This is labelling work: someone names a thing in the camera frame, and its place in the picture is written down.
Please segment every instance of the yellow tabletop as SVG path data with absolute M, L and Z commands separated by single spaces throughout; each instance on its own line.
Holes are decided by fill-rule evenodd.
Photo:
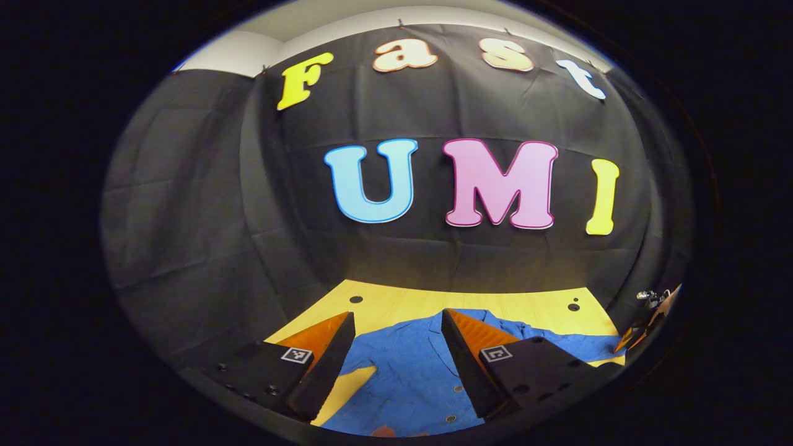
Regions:
M 360 296 L 363 300 L 352 303 L 350 298 L 353 296 Z M 573 303 L 579 306 L 578 311 L 568 308 Z M 525 322 L 536 329 L 556 334 L 618 336 L 606 310 L 586 288 L 546 293 L 475 294 L 412 290 L 345 280 L 265 342 L 277 343 L 345 311 L 354 312 L 355 335 L 360 336 L 400 322 L 432 317 L 445 308 L 490 310 L 500 319 Z M 625 356 L 590 364 L 598 366 L 606 362 L 624 364 Z M 374 372 L 375 367 L 366 367 L 339 376 L 312 424 L 322 425 L 327 421 Z

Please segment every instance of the shirt collar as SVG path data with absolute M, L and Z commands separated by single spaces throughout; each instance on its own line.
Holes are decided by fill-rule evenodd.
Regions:
M 484 323 L 491 325 L 496 328 L 500 328 L 499 320 L 492 313 L 488 310 L 460 310 L 460 309 L 453 309 L 459 313 L 463 313 L 466 316 L 471 316 L 478 321 L 483 321 Z M 443 311 L 436 314 L 430 320 L 430 327 L 429 330 L 433 333 L 440 333 L 441 332 L 441 316 L 443 315 Z

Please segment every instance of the blue cloth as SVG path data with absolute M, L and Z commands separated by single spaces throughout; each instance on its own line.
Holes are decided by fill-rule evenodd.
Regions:
M 625 354 L 625 349 L 612 352 L 619 336 L 557 335 L 487 310 L 457 311 L 519 339 L 542 336 L 584 362 Z M 441 334 L 441 314 L 356 337 L 339 374 L 369 366 L 377 371 L 323 427 L 368 436 L 387 425 L 396 436 L 413 436 L 482 424 L 465 390 L 454 391 L 462 382 Z M 451 416 L 454 421 L 446 421 Z

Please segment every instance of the orange object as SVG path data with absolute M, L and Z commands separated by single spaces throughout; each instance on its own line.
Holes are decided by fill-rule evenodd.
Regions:
M 306 373 L 309 373 L 311 369 L 314 368 L 314 364 L 316 364 L 325 353 L 325 350 L 328 349 L 328 345 L 330 345 L 333 336 L 335 336 L 342 322 L 344 322 L 344 319 L 347 318 L 349 313 L 349 311 L 346 311 L 344 313 L 337 314 L 330 319 L 325 319 L 319 324 L 312 325 L 305 330 L 297 332 L 292 336 L 281 340 L 278 342 L 278 345 L 311 350 L 314 355 L 314 359 L 306 371 Z
M 486 370 L 485 365 L 479 359 L 479 351 L 482 348 L 496 347 L 520 340 L 471 316 L 451 309 L 447 310 L 449 310 L 449 314 L 454 319 L 454 323 L 457 324 L 457 328 L 462 334 L 462 339 L 468 345 L 473 357 L 477 359 L 479 367 L 482 367 L 483 370 Z

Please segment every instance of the letter m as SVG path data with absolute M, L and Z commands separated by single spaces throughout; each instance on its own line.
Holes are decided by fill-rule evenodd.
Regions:
M 510 222 L 523 229 L 545 229 L 554 223 L 550 213 L 550 177 L 558 150 L 551 144 L 528 141 L 518 148 L 507 173 L 503 173 L 488 147 L 480 140 L 451 140 L 443 153 L 454 160 L 454 209 L 446 214 L 453 226 L 476 226 L 482 214 L 476 195 L 494 225 L 507 216 L 518 197 L 518 210 Z

